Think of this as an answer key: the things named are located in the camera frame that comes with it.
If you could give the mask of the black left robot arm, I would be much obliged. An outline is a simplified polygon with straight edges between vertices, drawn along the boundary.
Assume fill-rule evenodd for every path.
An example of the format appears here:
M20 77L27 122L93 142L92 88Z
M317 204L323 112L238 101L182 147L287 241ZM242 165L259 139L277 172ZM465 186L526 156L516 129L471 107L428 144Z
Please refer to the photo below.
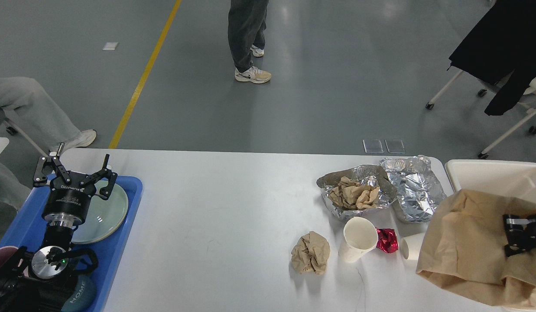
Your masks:
M33 186L49 188L44 238L36 251L22 246L0 261L0 312L59 312L81 277L99 266L93 249L72 248L72 236L85 223L92 198L109 199L117 174L108 167L109 154L93 174L67 170L63 147L38 160Z

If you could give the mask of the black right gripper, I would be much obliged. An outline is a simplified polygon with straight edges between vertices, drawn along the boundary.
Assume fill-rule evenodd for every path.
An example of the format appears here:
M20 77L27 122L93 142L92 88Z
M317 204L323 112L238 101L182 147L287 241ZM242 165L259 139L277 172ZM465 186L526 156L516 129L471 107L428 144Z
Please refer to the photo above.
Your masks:
M507 244L504 246L506 257L525 253L536 248L536 214L527 218L504 214L502 219L507 239Z

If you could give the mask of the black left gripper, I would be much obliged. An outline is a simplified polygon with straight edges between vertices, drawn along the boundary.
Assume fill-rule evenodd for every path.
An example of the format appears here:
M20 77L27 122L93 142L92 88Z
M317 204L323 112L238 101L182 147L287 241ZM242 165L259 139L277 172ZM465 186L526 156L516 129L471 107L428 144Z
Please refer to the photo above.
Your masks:
M51 168L56 177L62 178L63 181L53 180L50 183L50 194L42 212L42 218L47 223L52 223L61 217L68 216L73 225L79 226L86 222L91 197L96 196L103 200L110 198L118 174L109 167L110 155L105 155L103 167L100 170L91 175L85 175L81 182L76 182L72 186L70 185L72 183L71 176L60 161L60 154L64 147L65 144L61 143L56 152L50 152L48 156L39 158L33 177L33 186L45 186L48 178L44 171L46 168ZM96 183L104 179L107 181L107 185L97 189Z

